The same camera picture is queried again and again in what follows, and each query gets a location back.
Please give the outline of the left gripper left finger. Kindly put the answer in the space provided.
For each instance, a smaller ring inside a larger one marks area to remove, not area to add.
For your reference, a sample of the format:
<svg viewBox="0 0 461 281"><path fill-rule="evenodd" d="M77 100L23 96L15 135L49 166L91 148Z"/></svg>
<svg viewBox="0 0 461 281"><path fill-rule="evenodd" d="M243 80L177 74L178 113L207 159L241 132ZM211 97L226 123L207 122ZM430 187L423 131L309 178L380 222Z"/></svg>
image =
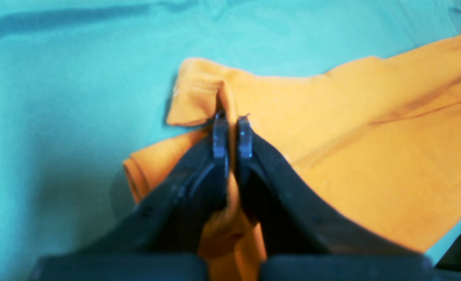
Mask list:
<svg viewBox="0 0 461 281"><path fill-rule="evenodd" d="M42 258L30 280L209 280L197 252L204 225L227 203L228 130L225 114L217 113L210 133L131 214L72 254Z"/></svg>

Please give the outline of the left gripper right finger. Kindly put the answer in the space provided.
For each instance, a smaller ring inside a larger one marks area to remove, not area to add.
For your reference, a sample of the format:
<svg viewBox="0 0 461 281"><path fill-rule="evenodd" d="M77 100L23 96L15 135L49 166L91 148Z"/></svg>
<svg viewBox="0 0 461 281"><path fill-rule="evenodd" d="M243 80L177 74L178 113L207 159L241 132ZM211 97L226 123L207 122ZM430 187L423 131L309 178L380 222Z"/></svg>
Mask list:
<svg viewBox="0 0 461 281"><path fill-rule="evenodd" d="M300 178L282 154L237 124L236 180L245 213L261 225L260 281L434 281L423 254L346 218Z"/></svg>

